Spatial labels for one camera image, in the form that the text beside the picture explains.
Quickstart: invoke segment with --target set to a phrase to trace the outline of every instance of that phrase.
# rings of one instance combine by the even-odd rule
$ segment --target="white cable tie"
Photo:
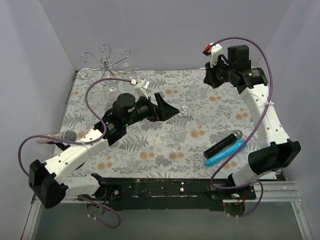
[[[92,155],[91,150],[90,150],[90,148],[88,147],[88,145],[87,145],[84,141],[79,141],[79,142],[81,143],[82,146],[84,146],[84,147],[88,150],[88,152],[89,152],[89,154],[90,154],[90,158],[92,158],[93,155]]]
[[[265,106],[265,105],[269,105],[269,106],[273,106],[273,105],[275,105],[275,103],[274,102],[272,102],[272,101],[266,101],[264,104],[263,104],[263,106]]]

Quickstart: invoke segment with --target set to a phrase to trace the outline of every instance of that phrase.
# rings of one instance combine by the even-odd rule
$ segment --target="tablecloth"
[[[82,138],[98,120],[85,104],[85,93],[90,84],[101,78],[102,73],[94,72],[90,80],[75,79],[72,92],[61,124],[61,131],[73,130],[78,140]],[[190,100],[188,90],[194,81],[202,82],[205,70],[138,70],[138,79],[150,81],[147,93],[156,104],[154,93],[180,109]],[[124,83],[119,84],[124,92]],[[91,90],[88,101],[92,109],[103,116],[106,105],[103,101],[102,85],[98,83]],[[169,148],[169,131],[177,119],[186,122],[187,135],[183,149],[179,153]],[[98,173],[102,177],[114,178],[210,178],[222,162],[206,167],[203,152],[228,136],[233,130],[241,130],[247,137],[254,127],[246,104],[237,89],[225,83],[218,89],[209,88],[205,99],[195,104],[191,114],[179,113],[166,122],[143,120],[127,128],[127,134],[111,147],[92,156],[75,170],[72,176]],[[217,175],[226,178],[248,162],[248,154],[258,149],[255,134],[247,147],[239,152]],[[53,155],[60,152],[58,148]],[[266,179],[275,179],[270,173]]]

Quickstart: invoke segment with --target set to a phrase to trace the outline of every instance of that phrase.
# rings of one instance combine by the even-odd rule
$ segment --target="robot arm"
[[[231,83],[237,88],[249,108],[253,122],[258,124],[265,105],[269,104],[266,115],[258,130],[260,149],[251,152],[248,163],[228,177],[229,186],[249,184],[272,171],[287,167],[300,152],[298,141],[292,142],[281,125],[273,103],[268,103],[268,81],[261,68],[251,68],[247,45],[228,47],[228,59],[222,55],[217,44],[206,47],[203,53],[211,56],[206,67],[204,83],[218,88]]]
[[[120,94],[102,120],[107,132],[103,138],[90,145],[73,145],[43,163],[36,160],[31,163],[29,171],[29,186],[41,200],[45,208],[52,208],[66,196],[72,197],[81,194],[94,195],[96,199],[103,196],[106,189],[104,179],[96,173],[84,177],[68,177],[74,170],[98,152],[114,144],[127,133],[127,127],[147,119],[151,122],[166,121],[179,110],[166,103],[159,93],[155,93],[157,105],[147,96],[145,89],[148,81],[142,80],[136,86],[140,98],[136,102],[129,93]],[[104,132],[101,122],[94,125],[79,142],[88,142],[98,139]]]

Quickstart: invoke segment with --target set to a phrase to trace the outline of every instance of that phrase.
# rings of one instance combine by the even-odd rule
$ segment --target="microphone head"
[[[240,131],[240,130],[234,130],[234,131],[232,131],[231,134],[234,134],[236,136],[237,140],[242,138],[242,131]]]
[[[75,142],[77,140],[77,133],[75,131],[68,130],[63,134],[62,139],[66,141]]]

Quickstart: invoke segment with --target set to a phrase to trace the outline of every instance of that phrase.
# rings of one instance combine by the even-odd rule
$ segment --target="wine glass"
[[[112,108],[114,101],[117,100],[120,94],[118,81],[105,80],[105,81],[102,81],[101,84],[102,84],[102,91],[103,91],[103,101],[106,106],[106,110],[108,110]]]
[[[170,149],[172,152],[178,153],[183,149],[182,143],[185,141],[186,136],[187,136],[186,124],[179,121],[175,122],[169,131],[169,137],[172,140],[170,144]]]
[[[132,66],[132,64],[125,63],[122,65],[122,69],[123,69],[123,73],[121,75],[122,79],[127,79],[127,80],[135,79],[138,82],[137,72],[134,71],[134,67]],[[135,86],[129,84],[128,82],[123,82],[123,88],[126,93],[132,93],[135,91]]]
[[[183,103],[182,111],[191,114],[195,109],[195,103],[197,101],[203,100],[206,97],[209,85],[204,84],[200,81],[194,81],[188,91],[188,96],[190,101]]]
[[[90,68],[82,68],[78,71],[77,76],[81,80],[91,79],[94,75],[94,71]]]

